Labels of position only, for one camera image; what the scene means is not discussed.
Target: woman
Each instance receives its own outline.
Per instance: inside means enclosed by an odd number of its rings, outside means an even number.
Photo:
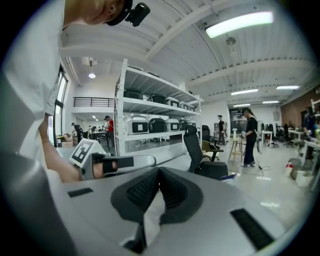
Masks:
[[[255,159],[254,159],[254,147],[257,140],[256,131],[258,130],[258,121],[250,108],[244,111],[243,116],[247,119],[247,123],[246,123],[246,134],[245,134],[245,138],[246,138],[245,154],[244,154],[244,161],[241,166],[250,167],[250,166],[256,165]]]

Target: hand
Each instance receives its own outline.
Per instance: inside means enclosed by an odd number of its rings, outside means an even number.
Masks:
[[[118,164],[116,161],[112,162],[112,169],[116,171],[118,169]],[[93,165],[93,176],[95,179],[101,179],[104,177],[103,163],[96,163]]]

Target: white shelf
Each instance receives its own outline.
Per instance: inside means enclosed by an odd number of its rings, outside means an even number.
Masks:
[[[159,94],[164,97],[173,97],[186,103],[198,100],[197,96],[180,89],[173,83],[131,67],[126,68],[124,88],[139,90],[147,95]]]
[[[184,130],[177,130],[177,131],[166,131],[166,132],[152,132],[152,133],[142,133],[142,134],[134,134],[134,135],[126,135],[125,141],[136,141],[136,140],[142,140],[142,139],[152,139],[152,138],[161,138],[161,137],[167,137],[167,136],[173,136],[173,135],[180,135],[184,134]]]
[[[198,112],[183,108],[127,97],[123,97],[123,112],[178,117],[200,116]]]

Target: floor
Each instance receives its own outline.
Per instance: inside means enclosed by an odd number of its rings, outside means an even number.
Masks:
[[[279,147],[275,148],[265,146],[263,155],[260,155],[256,149],[254,150],[254,158],[260,164],[262,170],[257,166],[241,167],[240,156],[236,156],[234,162],[233,156],[229,160],[232,140],[227,145],[221,146],[224,152],[220,153],[219,161],[227,163],[229,174],[237,174],[234,185],[260,202],[262,206],[274,212],[288,230],[297,220],[305,217],[310,208],[311,200],[314,195],[318,194],[319,188],[317,187],[316,191],[310,192],[309,187],[297,186],[296,182],[285,174],[288,159],[296,156],[297,149],[285,147],[282,143],[278,144]],[[68,160],[74,147],[57,148],[57,150],[64,159]],[[182,155],[169,162],[162,163],[161,166],[187,171],[189,164],[189,156]],[[145,215],[145,233],[148,244],[160,231],[157,223],[163,212],[164,202],[161,192],[159,192]]]

